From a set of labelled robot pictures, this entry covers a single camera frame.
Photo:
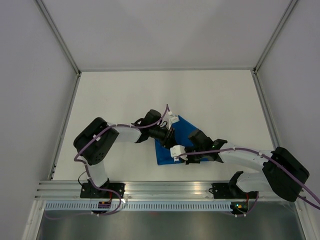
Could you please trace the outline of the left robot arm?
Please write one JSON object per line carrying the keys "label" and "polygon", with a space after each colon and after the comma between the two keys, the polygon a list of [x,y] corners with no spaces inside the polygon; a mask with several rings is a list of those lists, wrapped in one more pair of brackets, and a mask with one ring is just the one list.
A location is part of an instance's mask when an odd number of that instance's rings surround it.
{"label": "left robot arm", "polygon": [[157,140],[160,145],[170,149],[177,142],[175,130],[162,126],[165,113],[151,109],[145,117],[128,124],[108,123],[103,118],[95,118],[73,141],[77,154],[76,162],[85,166],[88,184],[98,198],[109,193],[109,178],[104,170],[104,159],[114,144],[142,143],[149,138]]}

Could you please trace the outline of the blue cloth napkin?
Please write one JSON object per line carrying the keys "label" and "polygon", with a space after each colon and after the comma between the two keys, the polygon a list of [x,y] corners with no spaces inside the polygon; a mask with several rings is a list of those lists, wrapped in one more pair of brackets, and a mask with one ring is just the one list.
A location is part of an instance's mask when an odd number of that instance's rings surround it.
{"label": "blue cloth napkin", "polygon": [[[175,130],[174,136],[177,145],[182,145],[185,147],[192,147],[192,142],[188,139],[188,136],[191,132],[196,130],[197,128],[192,125],[190,122],[185,120],[182,116],[178,115],[179,121],[172,124],[173,129]],[[181,161],[175,161],[171,157],[171,153],[169,149],[166,149],[161,145],[158,140],[154,141],[155,144],[155,155],[157,165],[173,165],[173,164],[182,164]]]}

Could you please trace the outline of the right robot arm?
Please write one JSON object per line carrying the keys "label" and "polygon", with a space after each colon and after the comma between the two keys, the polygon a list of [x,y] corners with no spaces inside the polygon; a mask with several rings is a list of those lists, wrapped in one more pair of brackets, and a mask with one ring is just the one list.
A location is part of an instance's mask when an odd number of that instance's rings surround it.
{"label": "right robot arm", "polygon": [[201,160],[235,164],[253,170],[237,171],[228,183],[228,192],[235,198],[248,192],[273,192],[280,198],[295,202],[309,171],[284,147],[274,150],[254,150],[240,147],[224,139],[212,140],[201,130],[189,134],[192,147],[187,147],[189,163]]}

